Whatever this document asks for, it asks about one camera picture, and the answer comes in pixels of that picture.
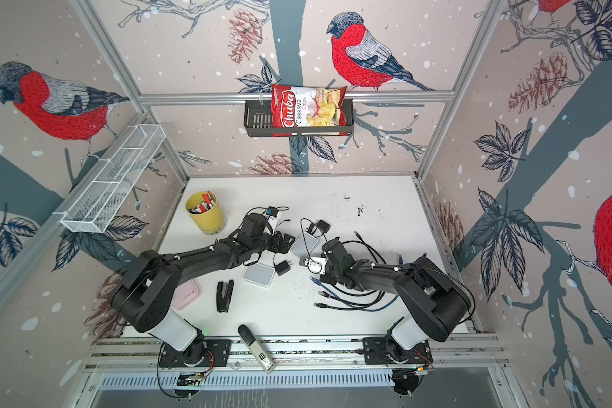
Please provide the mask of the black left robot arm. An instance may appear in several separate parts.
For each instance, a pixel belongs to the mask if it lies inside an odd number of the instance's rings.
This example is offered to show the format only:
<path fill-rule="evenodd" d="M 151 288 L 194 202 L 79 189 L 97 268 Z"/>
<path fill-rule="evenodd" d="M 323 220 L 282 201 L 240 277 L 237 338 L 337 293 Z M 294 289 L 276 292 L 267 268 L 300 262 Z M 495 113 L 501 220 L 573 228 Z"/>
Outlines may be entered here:
<path fill-rule="evenodd" d="M 207 354 L 202 331 L 171 308 L 175 290 L 185 282 L 240 265 L 253 265 L 254 256 L 278 253 L 274 239 L 281 213 L 287 207 L 255 207 L 229 236 L 183 253 L 141 253 L 109 297 L 110 306 L 136 331 L 148 333 L 181 353 L 195 366 Z"/>

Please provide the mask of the yellow cup with pens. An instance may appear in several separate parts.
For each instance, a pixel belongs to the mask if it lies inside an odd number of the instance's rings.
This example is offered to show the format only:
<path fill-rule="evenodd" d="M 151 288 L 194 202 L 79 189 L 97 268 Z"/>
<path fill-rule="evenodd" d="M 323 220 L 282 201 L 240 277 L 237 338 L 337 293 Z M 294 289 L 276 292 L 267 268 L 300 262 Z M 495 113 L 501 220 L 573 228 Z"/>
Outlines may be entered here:
<path fill-rule="evenodd" d="M 214 193 L 201 191 L 191 195 L 185 209 L 201 232 L 214 235 L 224 229 L 224 211 Z"/>

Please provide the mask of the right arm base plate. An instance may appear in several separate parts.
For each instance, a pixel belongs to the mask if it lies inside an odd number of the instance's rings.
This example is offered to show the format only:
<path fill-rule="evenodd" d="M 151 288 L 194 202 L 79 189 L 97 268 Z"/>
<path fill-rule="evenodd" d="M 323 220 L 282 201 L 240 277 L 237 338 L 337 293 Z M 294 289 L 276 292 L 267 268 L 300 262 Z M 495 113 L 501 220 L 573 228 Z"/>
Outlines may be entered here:
<path fill-rule="evenodd" d="M 370 366 L 377 365 L 421 365 L 431 366 L 433 356 L 428 341 L 417 343 L 410 350 L 405 350 L 388 337 L 362 338 L 360 354 L 364 356 L 365 363 Z"/>

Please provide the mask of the white network switch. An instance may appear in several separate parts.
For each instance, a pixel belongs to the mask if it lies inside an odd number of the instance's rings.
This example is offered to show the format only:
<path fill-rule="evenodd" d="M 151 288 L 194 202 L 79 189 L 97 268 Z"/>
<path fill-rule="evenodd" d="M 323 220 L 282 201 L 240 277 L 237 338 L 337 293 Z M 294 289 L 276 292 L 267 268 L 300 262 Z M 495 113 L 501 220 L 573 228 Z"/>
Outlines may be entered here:
<path fill-rule="evenodd" d="M 307 257 L 309 253 L 317 246 L 318 239 L 304 232 L 296 241 L 292 244 L 289 253 L 296 258 Z"/>
<path fill-rule="evenodd" d="M 246 267 L 242 278 L 245 282 L 260 287 L 269 287 L 275 277 L 275 267 L 255 263 Z"/>

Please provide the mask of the black grey remote device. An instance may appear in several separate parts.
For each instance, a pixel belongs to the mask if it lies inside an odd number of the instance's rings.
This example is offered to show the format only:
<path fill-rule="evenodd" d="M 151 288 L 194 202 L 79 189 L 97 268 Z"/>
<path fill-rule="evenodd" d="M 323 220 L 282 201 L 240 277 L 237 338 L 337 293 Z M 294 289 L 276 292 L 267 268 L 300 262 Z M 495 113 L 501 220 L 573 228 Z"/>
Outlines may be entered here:
<path fill-rule="evenodd" d="M 276 367 L 276 363 L 273 360 L 271 354 L 262 345 L 258 338 L 253 334 L 249 327 L 245 324 L 238 326 L 238 334 L 245 343 L 249 352 L 253 355 L 255 360 L 261 365 L 266 374 L 270 374 Z"/>

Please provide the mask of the black wall basket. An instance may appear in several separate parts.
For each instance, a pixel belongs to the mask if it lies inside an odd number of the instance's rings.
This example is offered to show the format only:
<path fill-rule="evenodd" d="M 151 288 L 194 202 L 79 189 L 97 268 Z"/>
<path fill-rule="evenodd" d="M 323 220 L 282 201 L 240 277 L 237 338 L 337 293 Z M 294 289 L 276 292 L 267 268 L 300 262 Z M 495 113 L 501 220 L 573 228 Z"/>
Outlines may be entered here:
<path fill-rule="evenodd" d="M 247 100 L 243 124 L 249 137 L 348 136 L 355 129 L 353 108 L 353 100 L 343 100 L 340 124 L 331 127 L 311 127 L 307 113 L 301 109 L 281 110 L 278 116 L 280 127 L 276 127 L 270 102 L 262 104 L 259 100 Z"/>

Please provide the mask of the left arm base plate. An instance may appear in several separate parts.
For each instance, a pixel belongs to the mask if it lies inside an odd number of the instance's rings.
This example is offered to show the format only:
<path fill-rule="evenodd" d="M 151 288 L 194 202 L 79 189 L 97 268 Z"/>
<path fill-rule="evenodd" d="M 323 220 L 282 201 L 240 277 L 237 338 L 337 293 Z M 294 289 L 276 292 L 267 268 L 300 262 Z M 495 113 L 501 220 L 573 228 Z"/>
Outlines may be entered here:
<path fill-rule="evenodd" d="M 224 338 L 206 338 L 200 345 L 190 346 L 181 352 L 166 343 L 161 344 L 158 366 L 160 368 L 192 369 L 193 367 L 226 367 L 232 341 Z"/>

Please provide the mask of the black stapler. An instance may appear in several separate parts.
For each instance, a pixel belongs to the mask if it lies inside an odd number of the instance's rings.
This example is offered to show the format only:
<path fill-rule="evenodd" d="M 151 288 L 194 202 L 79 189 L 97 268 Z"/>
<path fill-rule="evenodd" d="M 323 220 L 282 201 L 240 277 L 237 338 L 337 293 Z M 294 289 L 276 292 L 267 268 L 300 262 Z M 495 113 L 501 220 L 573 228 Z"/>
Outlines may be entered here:
<path fill-rule="evenodd" d="M 218 313 L 228 313 L 231 307 L 235 282 L 218 282 L 216 289 L 216 310 Z"/>

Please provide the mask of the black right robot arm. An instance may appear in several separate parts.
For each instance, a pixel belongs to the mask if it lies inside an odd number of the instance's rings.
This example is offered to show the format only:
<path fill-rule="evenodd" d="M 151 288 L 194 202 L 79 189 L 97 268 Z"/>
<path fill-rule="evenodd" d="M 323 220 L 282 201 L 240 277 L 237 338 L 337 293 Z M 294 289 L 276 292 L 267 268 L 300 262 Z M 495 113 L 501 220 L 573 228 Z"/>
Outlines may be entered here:
<path fill-rule="evenodd" d="M 366 354 L 379 363 L 406 364 L 417 358 L 429 365 L 425 343 L 430 339 L 445 342 L 457 326 L 474 314 L 474 295 L 426 255 L 412 263 L 386 265 L 353 258 L 338 239 L 328 241 L 322 252 L 326 263 L 317 280 L 319 284 L 339 285 L 349 297 L 375 292 L 381 299 L 390 293 L 406 307 L 408 315 L 394 323 L 377 346 L 367 348 Z"/>

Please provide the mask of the red cassava chips bag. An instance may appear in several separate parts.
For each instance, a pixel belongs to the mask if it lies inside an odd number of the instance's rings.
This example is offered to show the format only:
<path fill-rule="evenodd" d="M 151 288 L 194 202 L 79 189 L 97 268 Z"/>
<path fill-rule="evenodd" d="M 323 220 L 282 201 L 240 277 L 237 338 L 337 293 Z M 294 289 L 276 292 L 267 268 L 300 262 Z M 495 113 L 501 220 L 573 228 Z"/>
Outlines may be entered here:
<path fill-rule="evenodd" d="M 306 88 L 273 84 L 271 110 L 280 127 L 280 111 L 298 108 L 306 112 L 311 127 L 339 126 L 347 88 Z"/>

